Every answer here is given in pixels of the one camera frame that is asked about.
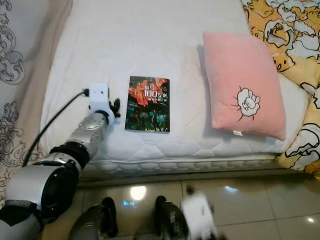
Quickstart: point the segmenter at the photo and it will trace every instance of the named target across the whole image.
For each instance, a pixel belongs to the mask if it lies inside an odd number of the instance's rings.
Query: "gray curtain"
[[[40,130],[55,49],[72,0],[0,0],[0,208]],[[43,158],[37,147],[31,162]]]

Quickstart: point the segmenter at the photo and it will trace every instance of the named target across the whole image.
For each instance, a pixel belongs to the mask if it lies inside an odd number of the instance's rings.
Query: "yellow cartoon bedsheet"
[[[276,69],[312,95],[303,126],[277,158],[320,176],[320,0],[241,0],[252,35],[269,47]]]

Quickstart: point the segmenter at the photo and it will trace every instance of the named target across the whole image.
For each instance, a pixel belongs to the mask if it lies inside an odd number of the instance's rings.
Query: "book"
[[[169,79],[130,76],[125,129],[170,132]]]

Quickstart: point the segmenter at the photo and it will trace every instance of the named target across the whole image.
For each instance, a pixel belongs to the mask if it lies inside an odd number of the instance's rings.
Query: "tiled floor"
[[[187,185],[207,195],[214,205],[218,229],[229,240],[320,239],[320,182],[305,175],[82,189],[77,192],[72,207],[57,221],[46,226],[42,239],[67,240],[70,228],[81,211],[109,196],[117,209],[119,234],[115,240],[159,240],[153,234],[156,197],[164,195],[179,205]]]

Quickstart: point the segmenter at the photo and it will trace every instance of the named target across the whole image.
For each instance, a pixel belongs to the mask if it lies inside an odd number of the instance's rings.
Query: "quilted mattress surface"
[[[220,165],[213,168],[227,166],[228,161],[239,161],[242,166],[245,160],[269,164],[295,138],[308,95],[279,74],[285,141],[212,129],[204,69],[205,31],[250,34],[240,1],[75,0],[51,67],[41,127],[81,89],[90,83],[106,83],[111,100],[121,100],[121,118],[109,127],[91,167],[183,170],[197,168],[196,160],[204,169],[215,161]],[[130,76],[170,79],[169,134],[125,130]],[[87,98],[77,99],[47,130],[42,146],[49,151],[62,144],[88,114],[88,105]]]

